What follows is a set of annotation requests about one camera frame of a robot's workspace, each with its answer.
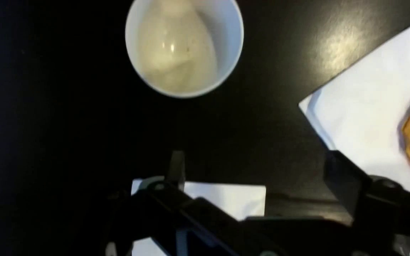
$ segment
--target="white bowl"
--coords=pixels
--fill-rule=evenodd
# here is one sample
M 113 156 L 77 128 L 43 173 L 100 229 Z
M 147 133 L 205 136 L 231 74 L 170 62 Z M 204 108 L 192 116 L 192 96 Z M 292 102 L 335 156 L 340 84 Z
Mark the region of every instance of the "white bowl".
M 218 88 L 235 69 L 235 65 L 241 56 L 244 48 L 244 20 L 241 10 L 235 0 L 191 0 L 197 8 L 199 17 L 205 22 L 208 32 L 212 37 L 212 42 L 217 52 L 218 71 L 217 75 L 205 86 L 201 86 L 195 91 L 168 91 L 162 86 L 158 86 L 150 82 L 141 74 L 141 69 L 137 62 L 137 42 L 138 42 L 138 29 L 143 18 L 148 12 L 150 5 L 155 0 L 134 0 L 127 24 L 125 24 L 125 45 L 130 55 L 130 59 L 135 71 L 153 89 L 177 98 L 192 98 L 204 95 L 215 88 Z

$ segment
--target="black table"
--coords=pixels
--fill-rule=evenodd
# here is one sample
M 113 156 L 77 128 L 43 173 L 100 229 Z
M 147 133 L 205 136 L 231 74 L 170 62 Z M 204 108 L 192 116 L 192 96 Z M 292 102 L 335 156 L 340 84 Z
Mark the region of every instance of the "black table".
M 164 173 L 174 149 L 191 180 L 268 184 L 269 214 L 349 220 L 298 102 L 409 27 L 410 1 L 238 2 L 235 72 L 205 96 L 172 99 L 127 56 L 131 1 L 0 0 L 0 254 L 93 241 L 98 231 L 83 230 L 97 199 Z

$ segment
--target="black object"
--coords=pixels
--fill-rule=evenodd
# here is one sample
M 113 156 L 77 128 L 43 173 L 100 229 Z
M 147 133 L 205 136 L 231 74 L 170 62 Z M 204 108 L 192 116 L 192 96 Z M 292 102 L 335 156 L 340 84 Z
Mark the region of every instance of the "black object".
M 172 162 L 184 167 L 178 165 L 182 157 L 175 152 Z M 396 234 L 410 236 L 410 193 L 393 180 L 366 176 L 339 152 L 330 152 L 325 180 L 353 214 L 352 226 L 326 219 L 236 221 L 208 200 L 191 199 L 178 183 L 164 180 L 124 200 L 110 240 L 117 243 L 118 254 L 127 254 L 128 244 L 143 237 L 153 237 L 167 254 L 178 256 L 396 254 Z

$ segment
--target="white napkin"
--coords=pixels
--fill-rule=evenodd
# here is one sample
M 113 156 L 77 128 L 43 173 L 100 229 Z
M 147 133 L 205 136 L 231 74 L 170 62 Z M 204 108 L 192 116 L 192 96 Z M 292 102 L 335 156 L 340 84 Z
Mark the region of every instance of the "white napkin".
M 140 183 L 140 179 L 133 180 L 131 193 L 137 192 Z M 185 193 L 191 197 L 208 199 L 238 220 L 265 214 L 265 186 L 187 182 Z M 144 239 L 134 243 L 133 254 L 164 256 L 165 253 L 151 239 Z
M 301 102 L 329 149 L 369 175 L 410 190 L 400 128 L 410 108 L 410 28 L 366 55 Z

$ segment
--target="white paper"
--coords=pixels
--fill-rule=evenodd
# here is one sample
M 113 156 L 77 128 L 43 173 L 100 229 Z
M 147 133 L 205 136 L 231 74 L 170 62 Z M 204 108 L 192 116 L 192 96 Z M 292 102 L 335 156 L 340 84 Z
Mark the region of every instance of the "white paper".
M 410 28 L 319 91 L 301 109 L 329 149 L 342 150 L 369 175 L 410 190 L 400 126 L 410 108 Z
M 140 183 L 140 179 L 133 180 L 133 194 Z M 208 199 L 238 220 L 265 214 L 265 186 L 187 182 L 185 193 L 191 197 Z M 151 239 L 144 239 L 134 243 L 133 254 L 164 256 L 165 253 Z

